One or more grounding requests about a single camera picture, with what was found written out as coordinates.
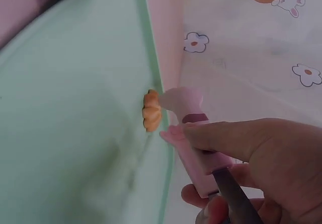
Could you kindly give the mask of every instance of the green plastic board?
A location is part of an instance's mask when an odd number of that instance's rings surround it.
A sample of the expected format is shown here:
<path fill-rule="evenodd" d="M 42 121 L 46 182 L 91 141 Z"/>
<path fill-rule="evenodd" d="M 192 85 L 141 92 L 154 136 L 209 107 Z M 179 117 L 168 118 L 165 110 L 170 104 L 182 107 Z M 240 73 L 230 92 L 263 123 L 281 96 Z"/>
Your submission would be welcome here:
<path fill-rule="evenodd" d="M 173 151 L 142 126 L 149 88 L 145 0 L 64 0 L 18 35 L 0 54 L 0 223 L 163 223 Z"/>

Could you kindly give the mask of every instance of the fingernail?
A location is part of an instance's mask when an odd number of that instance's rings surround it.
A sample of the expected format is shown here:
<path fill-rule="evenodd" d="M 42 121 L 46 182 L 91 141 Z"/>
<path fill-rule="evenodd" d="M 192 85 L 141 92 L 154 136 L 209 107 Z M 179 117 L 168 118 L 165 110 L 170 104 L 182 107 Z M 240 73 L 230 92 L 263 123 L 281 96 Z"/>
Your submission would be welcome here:
<path fill-rule="evenodd" d="M 203 209 L 203 216 L 205 218 L 208 218 L 209 217 L 209 208 L 208 208 L 208 205 Z"/>
<path fill-rule="evenodd" d="M 208 224 L 209 223 L 209 209 L 208 205 L 199 212 L 196 218 L 196 224 Z"/>

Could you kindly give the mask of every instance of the hand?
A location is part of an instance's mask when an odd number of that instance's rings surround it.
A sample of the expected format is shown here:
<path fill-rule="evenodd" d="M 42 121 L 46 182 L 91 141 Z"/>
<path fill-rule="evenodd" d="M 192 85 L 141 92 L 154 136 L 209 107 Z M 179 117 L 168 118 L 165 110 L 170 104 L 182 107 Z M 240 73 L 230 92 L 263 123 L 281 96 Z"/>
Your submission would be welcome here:
<path fill-rule="evenodd" d="M 251 201 L 265 224 L 322 223 L 321 128 L 260 119 L 186 127 L 184 133 L 196 148 L 248 163 L 230 171 L 241 186 L 264 192 L 264 199 Z M 206 220 L 203 223 L 219 224 L 227 218 L 228 206 L 222 197 L 206 203 L 188 185 L 182 198 L 204 208 L 199 215 Z"/>
<path fill-rule="evenodd" d="M 172 144 L 174 147 L 178 146 L 182 142 L 187 142 L 180 125 L 170 125 L 167 131 L 160 132 L 160 137 L 163 138 L 164 141 Z"/>

